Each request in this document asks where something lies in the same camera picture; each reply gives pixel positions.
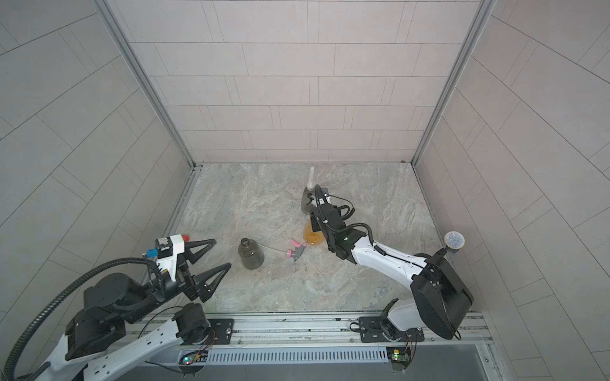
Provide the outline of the clear grey spray bottle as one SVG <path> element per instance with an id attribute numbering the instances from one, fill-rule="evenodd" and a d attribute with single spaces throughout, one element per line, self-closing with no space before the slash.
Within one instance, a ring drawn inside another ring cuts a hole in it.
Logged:
<path id="1" fill-rule="evenodd" d="M 302 212 L 307 216 L 312 213 L 313 209 L 316 207 L 315 194 L 313 190 L 310 190 L 309 188 L 305 187 L 305 189 L 303 190 L 300 207 Z"/>

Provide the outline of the orange translucent spray bottle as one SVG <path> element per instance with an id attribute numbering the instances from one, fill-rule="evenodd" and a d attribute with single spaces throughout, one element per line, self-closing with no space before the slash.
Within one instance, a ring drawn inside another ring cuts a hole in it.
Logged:
<path id="1" fill-rule="evenodd" d="M 308 222 L 303 229 L 303 239 L 309 245 L 319 245 L 325 241 L 321 231 L 314 231 L 311 222 Z"/>

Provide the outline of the pink spray nozzle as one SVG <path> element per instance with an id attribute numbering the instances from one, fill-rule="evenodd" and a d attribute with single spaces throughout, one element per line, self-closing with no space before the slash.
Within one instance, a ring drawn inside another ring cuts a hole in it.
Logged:
<path id="1" fill-rule="evenodd" d="M 292 249 L 289 249 L 286 252 L 286 257 L 290 258 L 292 260 L 298 260 L 300 259 L 300 257 L 303 255 L 306 247 L 308 246 L 307 243 L 299 243 L 295 240 L 293 240 L 292 238 L 290 239 L 290 242 L 292 244 Z"/>

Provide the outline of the dark grey spray bottle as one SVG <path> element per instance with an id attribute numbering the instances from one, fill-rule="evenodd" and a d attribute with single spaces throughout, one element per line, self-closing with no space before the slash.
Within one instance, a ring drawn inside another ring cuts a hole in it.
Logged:
<path id="1" fill-rule="evenodd" d="M 246 269 L 255 270 L 260 268 L 265 261 L 265 254 L 261 247 L 253 239 L 244 237 L 238 246 L 238 255 Z"/>

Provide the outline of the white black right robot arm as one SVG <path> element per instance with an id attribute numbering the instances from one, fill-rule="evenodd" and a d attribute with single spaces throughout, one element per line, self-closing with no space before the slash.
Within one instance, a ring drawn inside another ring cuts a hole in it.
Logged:
<path id="1" fill-rule="evenodd" d="M 446 254 L 459 252 L 464 236 L 450 231 L 444 247 L 433 256 L 409 255 L 380 244 L 365 224 L 346 225 L 344 206 L 323 203 L 310 206 L 311 225 L 320 230 L 328 248 L 337 257 L 349 260 L 394 279 L 410 289 L 409 303 L 392 300 L 384 308 L 379 329 L 389 341 L 398 341 L 408 330 L 427 327 L 437 336 L 461 339 L 459 326 L 473 304 L 473 295 L 446 260 Z"/>

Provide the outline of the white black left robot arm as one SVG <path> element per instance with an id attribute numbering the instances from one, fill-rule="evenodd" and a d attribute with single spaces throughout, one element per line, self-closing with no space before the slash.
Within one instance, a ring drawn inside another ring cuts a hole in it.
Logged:
<path id="1" fill-rule="evenodd" d="M 175 345 L 194 345 L 173 369 L 184 368 L 206 358 L 219 339 L 216 329 L 203 312 L 203 303 L 216 292 L 232 265 L 225 263 L 198 275 L 189 267 L 216 244 L 214 239 L 190 241 L 185 235 L 158 238 L 152 249 L 139 257 L 108 261 L 84 273 L 57 295 L 17 339 L 2 370 L 4 380 L 16 380 L 18 362 L 27 344 L 43 322 L 87 281 L 124 264 L 146 267 L 145 284 L 122 272 L 111 273 L 84 291 L 84 307 L 68 323 L 52 354 L 25 380 L 106 380 L 117 379 L 155 355 Z M 127 325 L 137 323 L 178 295 L 189 299 L 185 306 L 173 307 L 173 316 L 158 328 L 142 331 L 135 341 L 108 353 L 126 335 Z"/>

